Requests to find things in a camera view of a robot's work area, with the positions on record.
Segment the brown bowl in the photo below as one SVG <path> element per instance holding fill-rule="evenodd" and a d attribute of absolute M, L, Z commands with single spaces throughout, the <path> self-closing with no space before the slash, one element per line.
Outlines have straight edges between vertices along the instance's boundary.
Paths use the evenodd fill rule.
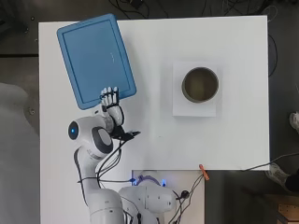
<path fill-rule="evenodd" d="M 217 76 L 212 70 L 205 67 L 193 68 L 181 85 L 184 96 L 193 103 L 203 103 L 212 99 L 218 88 Z"/>

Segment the gray floor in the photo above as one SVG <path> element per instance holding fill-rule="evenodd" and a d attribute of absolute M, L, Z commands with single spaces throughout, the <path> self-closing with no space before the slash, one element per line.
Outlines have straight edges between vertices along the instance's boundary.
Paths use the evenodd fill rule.
<path fill-rule="evenodd" d="M 37 23 L 39 21 L 80 21 L 90 17 L 113 13 L 120 20 L 124 15 L 114 8 L 108 0 L 15 0 L 21 20 L 29 27 L 27 34 L 10 32 L 0 37 L 0 54 L 38 53 Z M 200 17 L 204 0 L 162 0 L 165 10 L 171 18 Z M 256 10 L 262 1 L 251 1 L 251 10 Z M 147 1 L 150 17 L 164 18 L 157 1 Z M 269 78 L 270 107 L 270 147 L 271 158 L 281 154 L 298 151 L 299 136 L 288 122 L 290 112 L 299 110 L 299 6 L 276 4 L 278 15 L 269 22 L 271 34 L 278 46 L 278 68 Z M 221 16 L 221 0 L 207 0 L 204 16 Z M 246 12 L 247 3 L 238 5 Z M 232 10 L 230 16 L 238 15 Z M 133 19 L 140 18 L 131 14 Z M 273 66 L 272 50 L 269 53 L 269 65 Z M 21 86 L 29 94 L 26 117 L 38 132 L 38 59 L 0 59 L 0 82 Z M 278 164 L 287 172 L 294 173 L 299 167 L 298 157 L 281 160 Z M 206 183 L 206 223 L 276 223 L 267 212 L 257 205 L 249 191 L 256 193 L 286 192 L 268 180 L 263 172 L 209 172 L 210 181 Z"/>

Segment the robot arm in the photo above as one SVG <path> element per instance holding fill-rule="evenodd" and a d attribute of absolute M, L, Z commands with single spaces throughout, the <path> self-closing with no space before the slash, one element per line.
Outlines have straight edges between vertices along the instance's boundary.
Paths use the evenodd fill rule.
<path fill-rule="evenodd" d="M 171 210 L 176 198 L 170 189 L 161 186 L 128 187 L 120 193 L 112 189 L 101 189 L 95 174 L 98 163 L 113 150 L 112 138 L 123 141 L 134 138 L 136 133 L 125 133 L 119 106 L 118 89 L 102 91 L 102 115 L 95 113 L 73 121 L 69 125 L 69 137 L 77 141 L 80 148 L 74 154 L 78 168 L 84 202 L 89 207 L 92 224 L 127 224 L 125 214 L 130 215 L 131 224 L 157 224 L 153 213 Z"/>
<path fill-rule="evenodd" d="M 118 90 L 104 89 L 101 97 L 104 116 L 98 114 L 77 119 L 69 125 L 68 133 L 71 139 L 80 144 L 74 159 L 82 195 L 90 210 L 91 223 L 123 224 L 121 196 L 114 190 L 100 189 L 95 176 L 97 164 L 113 150 L 110 134 L 123 124 Z"/>

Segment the blue tray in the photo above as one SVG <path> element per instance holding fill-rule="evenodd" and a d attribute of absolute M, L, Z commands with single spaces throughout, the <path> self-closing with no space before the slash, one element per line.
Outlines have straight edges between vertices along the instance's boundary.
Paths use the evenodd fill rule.
<path fill-rule="evenodd" d="M 136 93 L 128 56 L 114 15 L 93 18 L 57 31 L 78 107 L 101 103 L 104 87 L 118 87 L 120 99 Z"/>

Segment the cable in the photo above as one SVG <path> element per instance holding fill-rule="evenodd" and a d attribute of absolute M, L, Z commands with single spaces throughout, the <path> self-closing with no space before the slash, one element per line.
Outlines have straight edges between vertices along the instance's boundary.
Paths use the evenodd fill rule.
<path fill-rule="evenodd" d="M 267 17 L 269 17 L 269 15 L 271 15 L 271 9 L 270 8 L 274 8 L 275 9 L 275 15 L 271 18 L 271 19 L 268 19 L 268 22 L 272 21 L 278 14 L 278 8 L 276 6 L 269 6 L 267 8 L 265 8 L 263 10 L 263 13 L 265 13 L 265 11 L 268 9 L 269 10 L 269 13 L 265 13 L 267 15 Z"/>
<path fill-rule="evenodd" d="M 235 4 L 238 3 L 239 0 L 235 0 L 234 3 L 231 5 L 230 9 L 228 9 L 225 13 L 224 16 L 226 16 L 232 9 L 235 9 Z"/>
<path fill-rule="evenodd" d="M 270 162 L 268 162 L 268 163 L 265 163 L 265 164 L 262 164 L 262 165 L 258 165 L 258 166 L 251 167 L 251 168 L 249 168 L 249 169 L 243 170 L 243 172 L 245 172 L 245 171 L 249 171 L 249 170 L 253 170 L 253 169 L 256 169 L 256 168 L 259 168 L 259 167 L 262 167 L 262 166 L 269 165 L 269 164 L 271 164 L 271 163 L 273 163 L 273 162 L 275 162 L 275 161 L 278 161 L 278 160 L 280 160 L 280 159 L 282 159 L 282 158 L 284 158 L 284 157 L 291 157 L 291 156 L 298 156 L 298 155 L 299 155 L 299 152 L 294 152 L 294 153 L 291 153 L 291 154 L 281 155 L 281 156 L 277 157 L 276 159 L 274 159 L 274 160 L 272 160 L 272 161 L 270 161 Z"/>
<path fill-rule="evenodd" d="M 130 223 L 131 222 L 133 222 L 133 216 L 130 214 L 130 213 L 128 213 L 128 212 L 126 212 L 126 211 L 124 211 L 124 210 L 122 210 L 123 211 L 123 213 L 125 214 L 125 216 L 126 216 L 126 219 L 125 219 L 125 224 L 127 224 L 128 223 L 128 216 L 130 217 L 130 219 L 131 219 L 131 221 L 130 221 Z"/>
<path fill-rule="evenodd" d="M 103 184 L 103 183 L 100 183 L 102 186 L 103 186 L 103 189 L 105 189 L 106 187 L 105 187 L 105 185 Z"/>
<path fill-rule="evenodd" d="M 115 154 L 115 153 L 117 153 L 117 152 L 119 152 L 120 153 L 120 156 L 119 156 L 119 158 L 117 159 L 117 161 L 116 161 L 116 164 L 114 164 L 114 165 L 112 165 L 109 169 L 107 169 L 107 170 L 105 170 L 104 171 L 104 173 L 103 173 L 103 175 L 106 173 L 106 172 L 108 172 L 109 170 L 111 170 L 112 168 L 114 168 L 119 162 L 120 162 L 120 160 L 121 160 L 121 147 L 125 144 L 126 142 L 121 142 L 121 140 L 120 140 L 120 144 L 119 144 L 119 146 L 118 146 L 118 148 L 117 149 L 115 149 L 104 161 L 103 161 L 103 163 L 101 164 L 101 166 L 100 166 L 100 168 L 99 168 L 99 170 L 98 170 L 98 172 L 96 173 L 96 178 L 97 179 L 100 179 L 100 173 L 101 172 L 103 172 L 102 171 L 102 169 L 103 169 L 103 167 L 104 167 L 104 165 L 111 159 L 111 157 L 113 157 L 113 155 Z"/>
<path fill-rule="evenodd" d="M 205 10 L 206 10 L 206 1 L 205 1 L 205 4 L 204 4 L 204 9 L 203 9 L 203 11 L 202 11 L 202 17 L 204 16 L 204 12 L 205 12 Z"/>
<path fill-rule="evenodd" d="M 107 183 L 132 183 L 132 180 L 102 180 L 102 179 L 100 179 L 99 181 L 104 182 L 104 183 L 105 182 L 107 182 Z"/>
<path fill-rule="evenodd" d="M 268 76 L 268 77 L 271 77 L 271 76 L 273 76 L 275 70 L 276 70 L 277 67 L 278 67 L 278 47 L 277 47 L 277 43 L 275 42 L 273 36 L 271 36 L 271 35 L 268 35 L 268 36 L 269 36 L 269 37 L 272 39 L 272 41 L 273 41 L 274 48 L 275 48 L 275 53 L 276 53 L 276 60 L 275 60 L 274 68 L 273 68 L 272 72 L 270 73 L 270 75 Z"/>
<path fill-rule="evenodd" d="M 137 208 L 137 206 L 136 206 L 135 203 L 133 203 L 133 202 L 130 201 L 129 199 L 126 199 L 126 198 L 124 198 L 124 197 L 122 197 L 122 196 L 121 196 L 121 198 L 123 198 L 124 200 L 128 201 L 129 203 L 132 203 L 132 204 L 134 205 L 134 207 L 136 208 L 137 212 L 140 213 L 140 212 L 139 212 L 139 209 Z"/>
<path fill-rule="evenodd" d="M 198 184 L 200 183 L 200 181 L 202 180 L 203 178 L 203 175 L 199 175 L 196 180 L 194 181 L 193 185 L 192 185 L 192 189 L 190 191 L 190 197 L 189 197 L 189 202 L 191 203 L 191 197 L 193 195 L 193 192 L 195 190 L 195 188 L 198 186 Z M 171 222 L 175 219 L 175 217 L 177 216 L 178 214 L 178 211 L 180 209 L 180 207 L 178 208 L 177 212 L 175 213 L 175 215 L 170 219 L 170 221 L 168 222 L 168 224 L 171 224 Z"/>
<path fill-rule="evenodd" d="M 159 7 L 161 8 L 161 10 L 165 13 L 165 16 L 166 16 L 167 18 L 169 18 L 168 13 L 166 12 L 166 10 L 164 9 L 164 7 L 162 6 L 160 0 L 156 0 L 156 2 L 157 2 L 157 4 L 159 5 Z"/>
<path fill-rule="evenodd" d="M 181 217 L 181 215 L 182 215 L 182 206 L 183 206 L 183 204 L 182 204 L 182 202 L 181 202 L 181 200 L 180 200 L 178 194 L 177 194 L 174 190 L 173 190 L 173 192 L 176 194 L 176 196 L 177 196 L 177 200 L 179 201 L 179 216 Z"/>
<path fill-rule="evenodd" d="M 124 12 L 124 13 L 126 13 L 126 12 L 129 12 L 129 13 L 136 13 L 136 14 L 142 16 L 143 19 L 148 19 L 148 18 L 146 18 L 142 13 L 140 13 L 140 12 L 138 12 L 138 11 L 123 10 L 123 9 L 121 8 L 120 4 L 119 4 L 119 0 L 115 0 L 115 1 L 116 1 L 117 6 L 118 6 L 118 9 L 119 9 L 120 11 L 122 11 L 122 12 Z"/>
<path fill-rule="evenodd" d="M 236 11 L 237 13 L 239 13 L 241 16 L 244 16 L 243 13 L 240 10 L 238 10 L 237 8 L 233 7 L 233 10 Z"/>
<path fill-rule="evenodd" d="M 120 6 L 118 0 L 116 0 L 116 4 L 117 4 L 117 5 L 115 5 L 114 3 L 112 3 L 111 0 L 108 0 L 108 1 L 109 1 L 109 3 L 110 3 L 113 7 L 115 7 L 115 8 L 118 9 L 119 11 L 121 11 L 121 12 L 123 13 L 123 15 L 124 15 L 127 19 L 129 19 L 129 20 L 130 20 L 131 18 L 127 15 L 127 12 L 128 12 L 128 13 L 135 13 L 135 14 L 138 14 L 138 15 L 140 15 L 141 17 L 143 17 L 144 19 L 147 19 L 142 13 L 140 13 L 140 12 L 138 12 L 138 11 L 123 10 L 123 9 L 121 8 L 121 6 Z"/>
<path fill-rule="evenodd" d="M 150 17 L 150 8 L 148 6 L 148 4 L 146 3 L 146 1 L 143 0 L 143 4 L 146 6 L 146 8 L 148 9 L 148 16 L 147 19 Z"/>
<path fill-rule="evenodd" d="M 117 157 L 115 157 L 115 158 L 113 159 L 113 161 L 110 162 L 110 164 L 107 165 L 107 167 L 105 167 L 105 168 L 102 170 L 102 172 L 104 172 L 105 170 L 109 169 L 109 168 L 114 164 L 114 162 L 115 162 L 116 160 L 119 159 L 119 156 L 120 156 L 120 153 L 118 154 Z"/>
<path fill-rule="evenodd" d="M 243 0 L 243 1 L 237 1 L 237 3 L 238 4 L 241 4 L 241 3 L 246 3 L 246 2 L 248 2 L 249 0 Z"/>
<path fill-rule="evenodd" d="M 110 170 L 112 170 L 114 167 L 116 167 L 119 164 L 120 160 L 121 160 L 121 149 L 120 149 L 120 157 L 119 157 L 119 159 L 109 169 L 105 170 L 104 172 L 99 172 L 97 174 L 98 181 L 101 182 L 101 177 L 104 174 L 106 174 L 107 172 L 109 172 Z"/>
<path fill-rule="evenodd" d="M 108 0 L 109 1 L 109 3 L 113 6 L 113 7 L 115 7 L 115 8 L 117 8 L 119 11 L 121 11 L 122 13 L 123 13 L 123 15 L 127 18 L 127 19 L 131 19 L 121 8 L 119 8 L 119 7 L 117 7 L 117 6 L 115 6 L 112 2 L 111 2 L 111 0 Z"/>
<path fill-rule="evenodd" d="M 250 2 L 251 2 L 251 0 L 249 0 L 249 4 L 248 4 L 248 6 L 247 6 L 247 13 L 246 13 L 246 14 L 249 14 L 249 10 L 250 10 Z"/>
<path fill-rule="evenodd" d="M 183 215 L 183 213 L 186 211 L 186 209 L 191 205 L 191 199 L 192 199 L 193 193 L 194 193 L 196 187 L 200 184 L 200 182 L 201 182 L 201 180 L 202 180 L 203 177 L 204 177 L 203 175 L 200 177 L 199 182 L 194 186 L 193 190 L 190 192 L 190 198 L 189 198 L 188 205 L 187 205 L 187 206 L 183 209 L 183 211 L 181 212 L 182 215 Z"/>

